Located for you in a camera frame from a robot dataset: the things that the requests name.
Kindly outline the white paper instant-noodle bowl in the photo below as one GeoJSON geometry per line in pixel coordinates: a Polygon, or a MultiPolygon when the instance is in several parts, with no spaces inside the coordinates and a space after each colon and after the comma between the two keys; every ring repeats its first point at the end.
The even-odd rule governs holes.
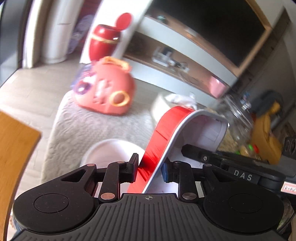
{"type": "Polygon", "coordinates": [[[144,149],[125,140],[107,139],[94,144],[84,154],[80,166],[95,164],[97,168],[106,168],[113,162],[128,162],[133,153],[138,154],[138,162],[140,163],[144,149]]]}

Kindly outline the red white rectangular tray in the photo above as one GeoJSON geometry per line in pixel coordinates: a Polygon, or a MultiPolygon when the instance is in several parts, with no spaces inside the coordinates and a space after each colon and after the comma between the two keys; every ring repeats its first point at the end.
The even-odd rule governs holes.
{"type": "Polygon", "coordinates": [[[140,161],[129,193],[178,193],[177,184],[166,183],[161,167],[166,159],[201,168],[201,161],[184,157],[181,149],[189,144],[210,152],[217,151],[228,128],[228,121],[207,110],[175,106],[159,120],[140,161]]]}

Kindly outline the green lid jar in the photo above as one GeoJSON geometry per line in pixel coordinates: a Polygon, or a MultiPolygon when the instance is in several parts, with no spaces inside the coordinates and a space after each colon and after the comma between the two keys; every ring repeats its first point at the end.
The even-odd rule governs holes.
{"type": "Polygon", "coordinates": [[[242,145],[239,148],[239,152],[242,156],[260,160],[259,148],[256,145],[252,145],[252,144],[242,145]]]}

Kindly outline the cream tissue box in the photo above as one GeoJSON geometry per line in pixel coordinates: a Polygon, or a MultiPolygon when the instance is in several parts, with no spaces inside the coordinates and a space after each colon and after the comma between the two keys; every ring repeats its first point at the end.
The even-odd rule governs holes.
{"type": "Polygon", "coordinates": [[[191,108],[197,110],[201,108],[195,99],[195,94],[190,92],[189,95],[179,95],[175,93],[161,92],[157,95],[151,106],[151,116],[156,126],[161,117],[175,106],[191,108]]]}

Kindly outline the glass jar of peanuts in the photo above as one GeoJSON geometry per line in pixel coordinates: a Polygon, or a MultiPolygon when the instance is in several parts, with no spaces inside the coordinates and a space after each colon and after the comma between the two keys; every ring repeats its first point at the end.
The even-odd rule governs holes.
{"type": "Polygon", "coordinates": [[[235,153],[248,143],[253,128],[250,107],[248,101],[239,102],[226,95],[207,108],[228,121],[226,134],[218,147],[219,151],[235,153]]]}

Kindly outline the coral toy carrier case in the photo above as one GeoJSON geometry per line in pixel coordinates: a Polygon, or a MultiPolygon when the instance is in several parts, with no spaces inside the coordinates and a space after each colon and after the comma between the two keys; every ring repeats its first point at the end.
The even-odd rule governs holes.
{"type": "Polygon", "coordinates": [[[136,91],[131,69],[126,61],[111,56],[85,65],[73,83],[74,100],[97,113],[125,114],[136,91]]]}

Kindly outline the wooden table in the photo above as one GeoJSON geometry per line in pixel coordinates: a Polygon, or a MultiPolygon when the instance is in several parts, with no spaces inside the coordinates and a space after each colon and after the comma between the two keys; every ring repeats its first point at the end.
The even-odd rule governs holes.
{"type": "Polygon", "coordinates": [[[1,111],[1,240],[6,240],[11,207],[41,132],[1,111]]]}

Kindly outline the white tv cabinet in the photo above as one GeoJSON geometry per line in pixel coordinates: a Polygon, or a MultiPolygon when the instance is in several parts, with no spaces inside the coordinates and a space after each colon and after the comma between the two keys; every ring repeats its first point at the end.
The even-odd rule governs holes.
{"type": "Polygon", "coordinates": [[[124,57],[210,94],[212,79],[218,79],[228,88],[241,76],[271,33],[272,28],[267,20],[263,21],[263,26],[263,34],[246,58],[241,64],[234,64],[201,35],[193,33],[177,19],[159,9],[150,9],[135,31],[124,57]],[[154,62],[152,57],[165,47],[172,49],[171,57],[186,63],[188,70],[165,67],[154,62]]]}

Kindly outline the black television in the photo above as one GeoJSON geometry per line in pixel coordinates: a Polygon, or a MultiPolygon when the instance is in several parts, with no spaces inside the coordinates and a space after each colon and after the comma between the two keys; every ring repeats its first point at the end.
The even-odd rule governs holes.
{"type": "Polygon", "coordinates": [[[164,11],[214,45],[234,65],[239,66],[265,31],[247,1],[153,1],[164,11]]]}

